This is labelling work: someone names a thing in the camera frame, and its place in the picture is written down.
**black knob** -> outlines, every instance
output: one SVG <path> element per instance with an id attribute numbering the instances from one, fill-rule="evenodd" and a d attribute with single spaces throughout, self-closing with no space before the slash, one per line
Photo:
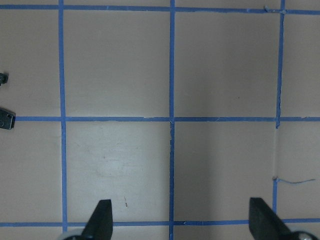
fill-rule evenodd
<path id="1" fill-rule="evenodd" d="M 0 73 L 0 86 L 8 82 L 8 75 Z"/>

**gray floor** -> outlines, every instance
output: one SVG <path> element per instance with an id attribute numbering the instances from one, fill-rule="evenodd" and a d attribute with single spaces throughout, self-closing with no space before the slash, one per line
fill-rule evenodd
<path id="1" fill-rule="evenodd" d="M 9 4 L 50 6 L 2 6 Z M 0 238 L 55 239 L 63 226 L 83 226 L 98 200 L 111 199 L 120 225 L 113 240 L 167 240 L 170 1 L 64 4 L 165 11 L 65 9 L 62 62 L 58 0 L 0 0 L 0 73 L 9 73 L 0 107 L 17 115 L 14 129 L 0 129 Z M 175 6 L 264 11 L 281 4 L 175 0 Z M 320 3 L 287 0 L 285 7 L 320 10 Z M 252 240 L 248 225 L 237 221 L 248 219 L 249 197 L 275 204 L 274 176 L 316 179 L 278 182 L 276 203 L 281 218 L 297 222 L 289 226 L 320 236 L 320 220 L 299 220 L 320 217 L 320 122 L 304 121 L 320 117 L 320 15 L 284 17 L 281 117 L 291 121 L 276 129 L 280 17 L 175 13 L 175 240 Z"/>

